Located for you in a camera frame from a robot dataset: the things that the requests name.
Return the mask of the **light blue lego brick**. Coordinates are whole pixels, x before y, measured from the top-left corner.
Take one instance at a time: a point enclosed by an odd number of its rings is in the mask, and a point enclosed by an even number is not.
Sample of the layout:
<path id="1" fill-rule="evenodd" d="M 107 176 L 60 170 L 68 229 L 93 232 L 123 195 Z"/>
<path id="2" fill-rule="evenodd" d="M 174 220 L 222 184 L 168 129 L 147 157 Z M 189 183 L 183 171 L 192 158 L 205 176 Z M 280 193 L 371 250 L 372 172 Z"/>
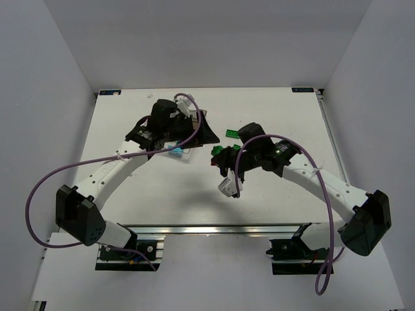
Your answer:
<path id="1" fill-rule="evenodd" d="M 177 158 L 183 157 L 184 151 L 181 147 L 169 150 L 169 155 Z"/>

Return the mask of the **dark green small lego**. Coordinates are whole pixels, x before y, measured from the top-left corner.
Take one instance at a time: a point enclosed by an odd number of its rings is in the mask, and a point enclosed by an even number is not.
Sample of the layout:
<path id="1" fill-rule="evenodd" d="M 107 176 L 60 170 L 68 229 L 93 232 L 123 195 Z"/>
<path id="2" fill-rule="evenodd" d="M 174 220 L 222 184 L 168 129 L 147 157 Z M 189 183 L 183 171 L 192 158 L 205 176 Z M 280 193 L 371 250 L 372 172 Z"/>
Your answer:
<path id="1" fill-rule="evenodd" d="M 211 150 L 211 155 L 212 156 L 216 156 L 216 155 L 218 155 L 222 150 L 223 150 L 224 148 L 222 147 L 222 146 L 220 146 L 220 145 L 218 145 L 218 146 L 214 146 L 213 148 L 212 148 L 212 150 Z"/>

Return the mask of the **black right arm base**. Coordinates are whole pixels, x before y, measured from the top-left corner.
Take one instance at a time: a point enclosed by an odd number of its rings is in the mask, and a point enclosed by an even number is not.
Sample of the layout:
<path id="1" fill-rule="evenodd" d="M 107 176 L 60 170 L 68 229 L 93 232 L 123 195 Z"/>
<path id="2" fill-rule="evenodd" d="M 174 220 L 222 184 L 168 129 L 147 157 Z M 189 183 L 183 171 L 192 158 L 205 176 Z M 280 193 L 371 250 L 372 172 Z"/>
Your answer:
<path id="1" fill-rule="evenodd" d="M 270 240 L 266 255 L 272 261 L 273 275 L 317 275 L 329 254 L 328 246 L 312 249 L 302 240 L 311 223 L 303 224 L 288 239 Z"/>

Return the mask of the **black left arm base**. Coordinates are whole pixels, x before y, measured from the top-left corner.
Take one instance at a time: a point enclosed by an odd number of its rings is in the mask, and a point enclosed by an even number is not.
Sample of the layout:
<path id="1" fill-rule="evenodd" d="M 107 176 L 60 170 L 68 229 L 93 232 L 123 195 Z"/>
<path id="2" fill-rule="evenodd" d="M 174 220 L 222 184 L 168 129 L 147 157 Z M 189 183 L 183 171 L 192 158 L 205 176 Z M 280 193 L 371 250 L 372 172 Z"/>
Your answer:
<path id="1" fill-rule="evenodd" d="M 131 248 L 144 254 L 153 267 L 142 255 L 117 251 L 101 246 L 95 263 L 96 271 L 149 271 L 158 270 L 163 258 L 165 236 L 159 233 L 146 233 L 144 227 L 130 228 L 136 235 L 136 244 Z"/>

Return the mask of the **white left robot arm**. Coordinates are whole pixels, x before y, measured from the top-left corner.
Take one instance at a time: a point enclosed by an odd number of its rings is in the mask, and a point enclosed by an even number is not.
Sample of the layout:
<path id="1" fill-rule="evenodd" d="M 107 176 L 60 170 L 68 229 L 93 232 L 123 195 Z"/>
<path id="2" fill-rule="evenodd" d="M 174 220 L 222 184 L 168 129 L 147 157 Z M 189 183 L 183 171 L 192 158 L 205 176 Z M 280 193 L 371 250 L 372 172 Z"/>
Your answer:
<path id="1" fill-rule="evenodd" d="M 165 143 L 176 142 L 189 149 L 219 141 L 204 112 L 189 109 L 185 100 L 157 100 L 150 115 L 139 119 L 126 134 L 114 159 L 105 161 L 73 187 L 63 185 L 57 190 L 56 224 L 85 246 L 136 248 L 136 233 L 102 217 L 101 209 L 108 198 Z"/>

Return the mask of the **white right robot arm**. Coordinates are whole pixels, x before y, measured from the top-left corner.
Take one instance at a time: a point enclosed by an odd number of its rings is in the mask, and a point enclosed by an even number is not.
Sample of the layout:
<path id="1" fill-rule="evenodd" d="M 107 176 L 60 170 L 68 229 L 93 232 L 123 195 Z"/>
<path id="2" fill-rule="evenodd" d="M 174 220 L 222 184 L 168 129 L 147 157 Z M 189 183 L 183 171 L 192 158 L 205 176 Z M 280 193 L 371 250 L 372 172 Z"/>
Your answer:
<path id="1" fill-rule="evenodd" d="M 368 256 L 392 225 L 388 196 L 358 189 L 318 168 L 305 151 L 287 139 L 275 143 L 262 127 L 250 123 L 238 131 L 241 147 L 216 146 L 211 164 L 224 180 L 219 190 L 227 197 L 240 195 L 246 172 L 262 168 L 291 181 L 312 195 L 329 202 L 341 219 L 333 223 L 303 224 L 288 240 L 272 240 L 268 254 L 274 260 L 302 260 L 330 246 L 345 247 Z"/>

